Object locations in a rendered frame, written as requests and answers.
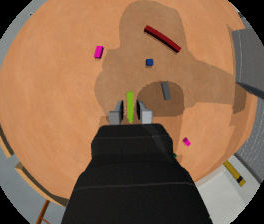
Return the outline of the grey rod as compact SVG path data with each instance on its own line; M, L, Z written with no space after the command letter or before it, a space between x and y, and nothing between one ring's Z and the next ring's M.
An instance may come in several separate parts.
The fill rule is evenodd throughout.
M168 82L161 83L161 88L162 88L164 100L166 100L166 101L171 100Z

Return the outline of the dark red rod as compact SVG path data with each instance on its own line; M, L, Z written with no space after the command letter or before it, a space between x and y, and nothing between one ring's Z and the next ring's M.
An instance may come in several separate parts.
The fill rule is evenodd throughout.
M179 47L176 43L174 43L172 40L170 40L168 37L160 33L159 31L155 30L154 28L150 26L146 26L144 28L144 32L150 34L151 36L155 37L165 45L167 45L169 48L171 48L174 52L178 53L181 50L181 47Z

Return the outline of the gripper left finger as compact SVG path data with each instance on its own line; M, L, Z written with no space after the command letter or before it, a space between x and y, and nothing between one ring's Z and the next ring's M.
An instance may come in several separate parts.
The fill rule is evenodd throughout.
M124 103L123 100L118 101L114 111L109 111L109 124L110 125L121 125L124 116Z

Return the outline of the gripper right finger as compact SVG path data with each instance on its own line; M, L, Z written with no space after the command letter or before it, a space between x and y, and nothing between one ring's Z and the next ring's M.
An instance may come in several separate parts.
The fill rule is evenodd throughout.
M137 115L141 124L150 124L153 122L153 111L147 109L141 100L137 100Z

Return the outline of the lime green rod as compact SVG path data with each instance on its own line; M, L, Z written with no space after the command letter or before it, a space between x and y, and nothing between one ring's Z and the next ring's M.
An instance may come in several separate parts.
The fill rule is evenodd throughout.
M133 91L127 91L127 115L128 115L128 122L134 122Z

